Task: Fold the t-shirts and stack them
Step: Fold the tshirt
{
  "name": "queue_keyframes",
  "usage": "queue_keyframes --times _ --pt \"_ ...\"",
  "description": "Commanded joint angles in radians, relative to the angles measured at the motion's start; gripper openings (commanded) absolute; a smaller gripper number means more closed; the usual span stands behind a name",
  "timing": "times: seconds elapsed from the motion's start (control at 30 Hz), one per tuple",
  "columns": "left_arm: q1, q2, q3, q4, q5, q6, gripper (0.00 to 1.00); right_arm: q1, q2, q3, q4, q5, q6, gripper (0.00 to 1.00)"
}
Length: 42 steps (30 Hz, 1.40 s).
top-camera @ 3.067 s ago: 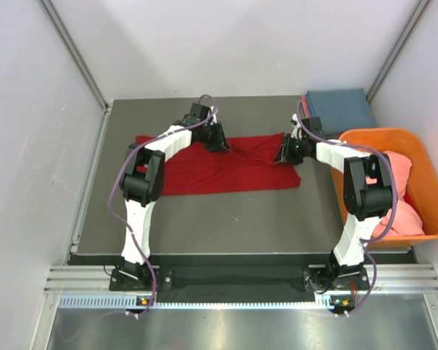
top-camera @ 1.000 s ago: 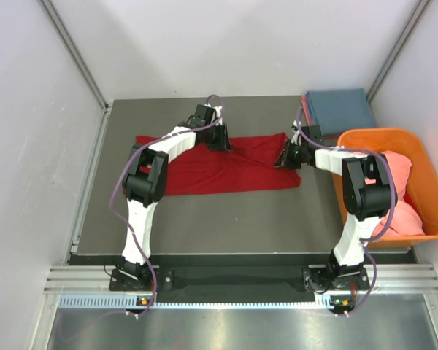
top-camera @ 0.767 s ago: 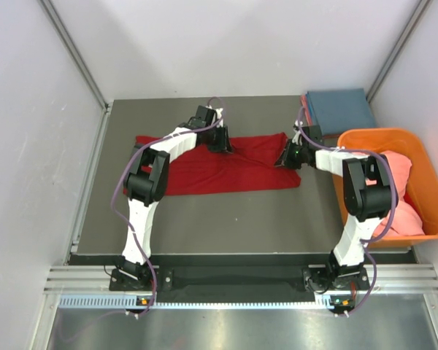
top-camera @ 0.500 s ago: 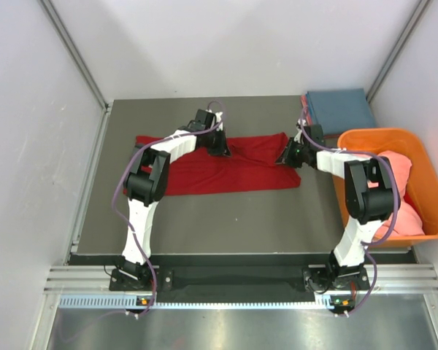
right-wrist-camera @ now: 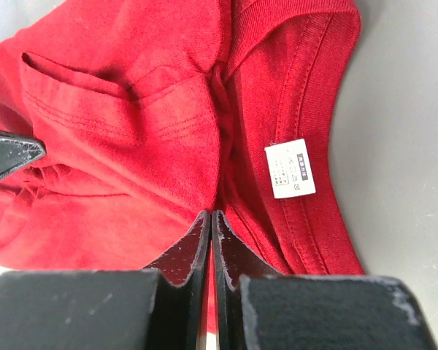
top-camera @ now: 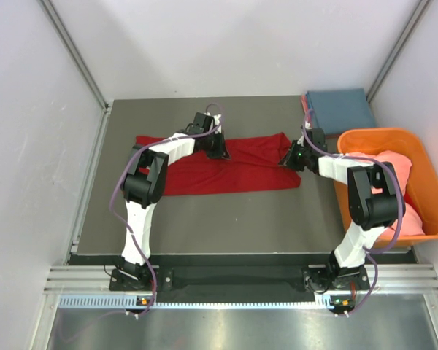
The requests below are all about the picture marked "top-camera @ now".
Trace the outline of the red t shirt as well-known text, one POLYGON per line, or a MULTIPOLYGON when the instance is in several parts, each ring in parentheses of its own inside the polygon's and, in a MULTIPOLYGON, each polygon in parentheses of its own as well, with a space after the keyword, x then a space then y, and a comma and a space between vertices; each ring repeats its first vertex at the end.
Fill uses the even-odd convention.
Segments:
MULTIPOLYGON (((138 136, 137 144, 147 145, 159 140, 138 136)), ((244 193, 298 187, 300 176, 278 165, 290 146, 284 133, 226 140, 229 160, 209 159, 204 152, 196 152, 171 165, 164 195, 244 193)))

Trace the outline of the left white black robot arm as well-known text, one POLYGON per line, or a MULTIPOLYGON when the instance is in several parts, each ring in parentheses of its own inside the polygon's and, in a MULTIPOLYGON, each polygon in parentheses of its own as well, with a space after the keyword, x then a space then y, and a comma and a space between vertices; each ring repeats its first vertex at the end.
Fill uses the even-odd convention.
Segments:
POLYGON ((229 159, 222 130, 223 115, 196 113, 193 122, 172 136, 147 145, 135 144, 117 186, 123 195, 127 217, 115 216, 125 225, 126 240, 112 273, 119 284, 136 290, 156 288, 150 258, 150 231, 157 203, 164 195, 168 169, 196 152, 209 159, 229 159))

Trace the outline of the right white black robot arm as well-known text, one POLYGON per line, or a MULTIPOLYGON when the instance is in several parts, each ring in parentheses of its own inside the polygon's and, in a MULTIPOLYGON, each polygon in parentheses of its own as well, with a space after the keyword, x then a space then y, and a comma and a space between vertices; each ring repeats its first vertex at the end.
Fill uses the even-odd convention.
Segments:
POLYGON ((399 237, 405 213, 402 189, 391 163, 330 153, 322 129, 303 126, 301 130, 302 137, 292 141, 280 165, 293 171, 307 169, 347 186, 349 228, 329 255, 323 276, 309 277, 310 286, 323 282, 327 289, 341 289, 361 279, 369 253, 382 252, 373 248, 382 233, 396 224, 393 238, 399 237))

